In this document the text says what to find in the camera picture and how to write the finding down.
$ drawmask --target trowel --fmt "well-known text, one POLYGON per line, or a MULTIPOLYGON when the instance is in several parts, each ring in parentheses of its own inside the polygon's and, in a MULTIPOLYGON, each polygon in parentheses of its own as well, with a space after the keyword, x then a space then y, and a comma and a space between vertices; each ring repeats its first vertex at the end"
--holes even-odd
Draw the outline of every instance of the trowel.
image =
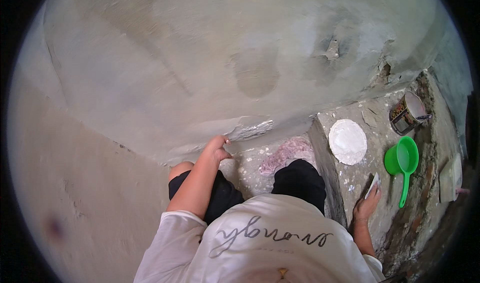
POLYGON ((373 180, 370 184, 370 188, 368 189, 367 194, 365 195, 365 199, 368 198, 368 195, 370 194, 370 191, 375 184, 378 184, 378 187, 380 187, 381 181, 380 181, 380 178, 378 177, 378 172, 376 172, 375 176, 373 177, 373 180))

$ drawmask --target white t-shirt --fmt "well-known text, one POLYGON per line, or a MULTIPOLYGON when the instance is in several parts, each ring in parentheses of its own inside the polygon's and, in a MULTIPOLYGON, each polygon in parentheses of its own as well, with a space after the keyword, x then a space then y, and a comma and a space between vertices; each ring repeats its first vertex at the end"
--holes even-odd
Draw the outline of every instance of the white t-shirt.
POLYGON ((302 199, 266 194, 207 224, 187 211, 162 214, 134 283, 379 282, 379 260, 302 199))

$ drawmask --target hand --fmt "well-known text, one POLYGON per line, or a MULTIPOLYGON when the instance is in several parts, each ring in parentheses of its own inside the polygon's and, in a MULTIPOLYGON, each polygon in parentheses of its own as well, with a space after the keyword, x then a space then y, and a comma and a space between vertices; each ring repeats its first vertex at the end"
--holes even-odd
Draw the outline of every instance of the hand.
POLYGON ((353 208, 353 221, 355 220, 368 220, 368 218, 375 212, 377 204, 381 198, 381 189, 378 184, 372 187, 367 199, 365 196, 357 202, 355 208, 353 208))
POLYGON ((203 150, 206 153, 209 153, 213 155, 213 158, 217 161, 220 162, 221 160, 224 159, 233 159, 232 155, 229 154, 223 146, 225 144, 231 144, 230 140, 228 137, 223 136, 223 135, 217 135, 214 136, 205 146, 205 149, 203 150))

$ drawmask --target green handle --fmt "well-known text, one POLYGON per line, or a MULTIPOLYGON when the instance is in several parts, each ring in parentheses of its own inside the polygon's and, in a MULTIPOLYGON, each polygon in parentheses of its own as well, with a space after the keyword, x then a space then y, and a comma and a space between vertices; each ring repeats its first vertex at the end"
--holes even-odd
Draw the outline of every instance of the green handle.
POLYGON ((402 196, 400 197, 400 203, 398 206, 399 208, 403 208, 403 206, 405 205, 409 182, 410 182, 410 174, 404 173, 403 174, 403 190, 402 190, 402 196))

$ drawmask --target metal bucket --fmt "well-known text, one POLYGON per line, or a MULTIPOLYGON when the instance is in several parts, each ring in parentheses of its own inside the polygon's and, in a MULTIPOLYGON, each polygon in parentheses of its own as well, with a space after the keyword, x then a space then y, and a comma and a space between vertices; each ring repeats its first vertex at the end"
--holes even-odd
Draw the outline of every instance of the metal bucket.
POLYGON ((388 119, 395 133, 404 136, 425 121, 425 119, 417 119, 425 114, 422 100, 415 93, 407 91, 396 106, 390 110, 388 119))

